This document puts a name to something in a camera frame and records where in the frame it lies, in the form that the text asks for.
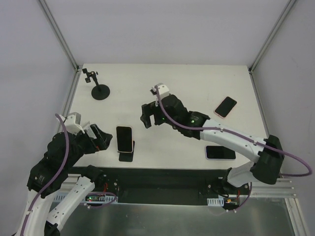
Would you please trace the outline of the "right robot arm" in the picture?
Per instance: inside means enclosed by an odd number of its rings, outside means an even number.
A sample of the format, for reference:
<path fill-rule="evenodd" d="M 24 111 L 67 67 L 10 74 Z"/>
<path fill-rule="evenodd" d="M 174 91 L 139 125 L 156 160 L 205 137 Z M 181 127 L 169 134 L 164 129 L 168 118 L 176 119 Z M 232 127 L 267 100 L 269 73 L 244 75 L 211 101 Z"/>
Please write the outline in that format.
<path fill-rule="evenodd" d="M 233 194 L 240 186 L 255 180 L 269 185 L 276 183 L 284 160 L 276 136 L 264 139 L 230 130 L 208 115 L 187 110 L 174 95 L 161 102 L 143 104 L 141 110 L 140 119 L 146 128 L 151 127 L 153 116 L 155 125 L 167 123 L 185 137 L 213 142 L 245 156 L 249 160 L 246 164 L 227 169 L 221 182 L 225 193 Z"/>

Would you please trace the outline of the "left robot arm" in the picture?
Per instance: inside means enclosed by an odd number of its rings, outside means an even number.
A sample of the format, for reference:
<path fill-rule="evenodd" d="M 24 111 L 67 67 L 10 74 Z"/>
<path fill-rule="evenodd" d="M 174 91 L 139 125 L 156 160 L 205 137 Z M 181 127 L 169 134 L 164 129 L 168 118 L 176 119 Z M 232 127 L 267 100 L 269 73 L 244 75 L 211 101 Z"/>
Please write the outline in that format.
<path fill-rule="evenodd" d="M 18 236 L 58 236 L 66 221 L 83 199 L 105 186 L 105 173 L 92 165 L 84 167 L 74 187 L 54 208 L 50 209 L 69 171 L 84 155 L 108 149 L 113 136 L 96 124 L 72 134 L 56 134 L 43 158 L 31 169 L 27 183 L 28 199 L 17 230 Z"/>

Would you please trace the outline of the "lilac-cased phone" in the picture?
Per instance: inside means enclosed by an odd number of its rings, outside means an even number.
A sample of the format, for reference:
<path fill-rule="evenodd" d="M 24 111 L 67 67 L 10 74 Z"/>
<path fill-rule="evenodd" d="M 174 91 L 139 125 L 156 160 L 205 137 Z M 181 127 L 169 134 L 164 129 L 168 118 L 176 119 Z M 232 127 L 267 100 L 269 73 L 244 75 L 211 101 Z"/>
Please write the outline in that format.
<path fill-rule="evenodd" d="M 223 146 L 206 146 L 205 155 L 207 160 L 235 160 L 236 153 Z"/>

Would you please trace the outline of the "beige-cased phone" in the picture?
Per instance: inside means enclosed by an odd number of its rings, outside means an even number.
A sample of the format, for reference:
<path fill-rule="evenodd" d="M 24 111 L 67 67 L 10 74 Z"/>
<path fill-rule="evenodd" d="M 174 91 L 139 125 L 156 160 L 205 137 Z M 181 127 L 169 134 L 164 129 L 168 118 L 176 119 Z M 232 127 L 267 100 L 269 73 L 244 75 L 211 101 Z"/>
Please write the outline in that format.
<path fill-rule="evenodd" d="M 133 152 L 133 135 L 130 126 L 116 127 L 117 150 L 121 153 Z"/>

